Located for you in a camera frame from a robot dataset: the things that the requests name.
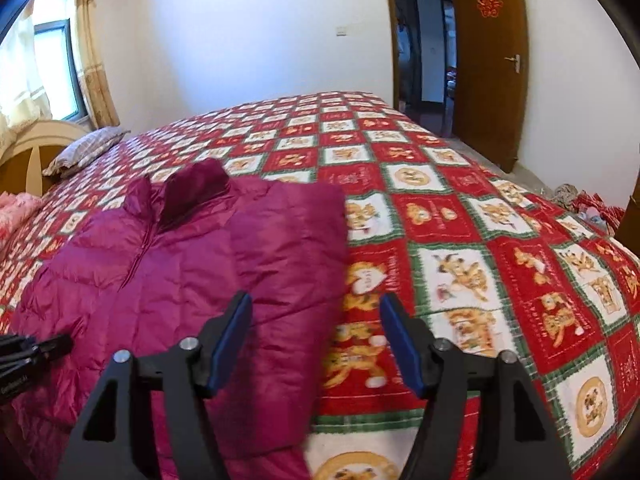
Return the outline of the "cream wooden headboard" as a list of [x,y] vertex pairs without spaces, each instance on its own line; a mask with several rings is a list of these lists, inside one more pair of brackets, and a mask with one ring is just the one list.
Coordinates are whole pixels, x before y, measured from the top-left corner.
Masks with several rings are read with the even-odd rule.
[[74,122],[35,122],[2,156],[1,191],[43,196],[53,183],[50,178],[43,177],[42,170],[46,169],[67,145],[86,133],[86,128]]

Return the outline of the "pink folded blanket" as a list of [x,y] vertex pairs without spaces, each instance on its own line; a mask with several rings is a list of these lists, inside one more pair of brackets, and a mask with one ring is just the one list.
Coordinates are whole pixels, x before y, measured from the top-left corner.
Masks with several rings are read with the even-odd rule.
[[3,192],[0,196],[0,248],[4,249],[13,233],[43,205],[41,197],[23,192]]

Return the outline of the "brown wooden door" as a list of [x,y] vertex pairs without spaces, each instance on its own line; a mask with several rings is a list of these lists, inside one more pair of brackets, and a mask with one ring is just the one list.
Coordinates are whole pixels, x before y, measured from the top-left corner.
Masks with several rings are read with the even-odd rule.
[[[510,172],[518,160],[528,86],[525,0],[502,0],[498,18],[483,18],[476,0],[452,0],[457,82],[452,134]],[[506,56],[521,55],[521,73]]]

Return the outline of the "red double happiness decoration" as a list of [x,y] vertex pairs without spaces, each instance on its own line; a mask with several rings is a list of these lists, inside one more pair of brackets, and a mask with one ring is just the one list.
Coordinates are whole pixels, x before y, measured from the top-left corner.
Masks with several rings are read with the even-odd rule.
[[477,9],[483,18],[498,18],[503,7],[502,0],[476,0]]

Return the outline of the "window with dark frame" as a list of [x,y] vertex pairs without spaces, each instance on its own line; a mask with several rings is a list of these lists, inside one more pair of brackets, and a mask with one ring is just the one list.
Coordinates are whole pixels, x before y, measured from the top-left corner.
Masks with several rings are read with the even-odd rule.
[[35,56],[52,118],[82,122],[88,114],[74,60],[72,11],[72,0],[34,0]]

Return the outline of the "clothes pile on floor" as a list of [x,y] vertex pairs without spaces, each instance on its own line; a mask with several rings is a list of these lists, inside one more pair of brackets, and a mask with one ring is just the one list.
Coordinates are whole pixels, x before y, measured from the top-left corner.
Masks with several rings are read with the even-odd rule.
[[578,191],[574,185],[565,183],[551,194],[551,201],[593,226],[597,226],[608,235],[615,235],[625,211],[617,206],[608,206],[598,194]]

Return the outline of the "right beige curtain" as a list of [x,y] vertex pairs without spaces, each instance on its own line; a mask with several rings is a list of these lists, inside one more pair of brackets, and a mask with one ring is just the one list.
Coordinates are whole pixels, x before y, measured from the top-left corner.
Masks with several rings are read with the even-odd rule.
[[96,36],[94,0],[72,0],[70,32],[75,70],[80,92],[92,124],[96,128],[116,127],[120,120],[108,86]]

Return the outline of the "grey plaid pillow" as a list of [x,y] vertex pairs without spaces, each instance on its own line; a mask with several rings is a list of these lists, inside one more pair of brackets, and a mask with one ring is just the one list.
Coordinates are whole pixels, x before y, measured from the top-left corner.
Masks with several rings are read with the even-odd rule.
[[122,127],[104,127],[70,144],[42,170],[43,177],[66,179],[101,157],[129,133]]

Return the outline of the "brown wooden dresser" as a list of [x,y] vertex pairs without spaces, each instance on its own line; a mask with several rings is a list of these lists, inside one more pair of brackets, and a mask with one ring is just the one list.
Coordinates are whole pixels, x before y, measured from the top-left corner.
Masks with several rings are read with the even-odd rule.
[[629,196],[629,202],[615,238],[635,256],[640,257],[640,176]]

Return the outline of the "magenta puffer jacket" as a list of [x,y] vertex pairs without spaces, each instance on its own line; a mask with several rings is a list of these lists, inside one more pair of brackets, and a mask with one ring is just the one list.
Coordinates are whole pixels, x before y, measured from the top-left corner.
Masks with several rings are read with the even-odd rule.
[[308,478],[303,445],[347,259],[336,185],[230,177],[212,158],[160,183],[135,180],[119,207],[91,216],[37,271],[12,315],[15,333],[74,341],[14,401],[18,455],[37,478],[53,478],[116,351],[165,351],[243,291],[252,326],[230,382],[206,404],[209,420],[232,478]]

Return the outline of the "red checkered bedspread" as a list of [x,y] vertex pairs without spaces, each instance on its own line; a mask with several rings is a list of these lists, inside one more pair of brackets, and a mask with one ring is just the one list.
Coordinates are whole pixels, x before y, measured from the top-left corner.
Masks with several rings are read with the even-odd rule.
[[367,93],[244,104],[122,141],[48,192],[1,267],[2,324],[49,333],[37,271],[140,177],[217,159],[235,177],[339,186],[349,256],[308,439],[234,465],[247,479],[393,479],[424,404],[401,382],[378,302],[394,292],[478,356],[514,351],[549,405],[572,474],[595,479],[639,404],[639,260],[618,240],[463,156]]

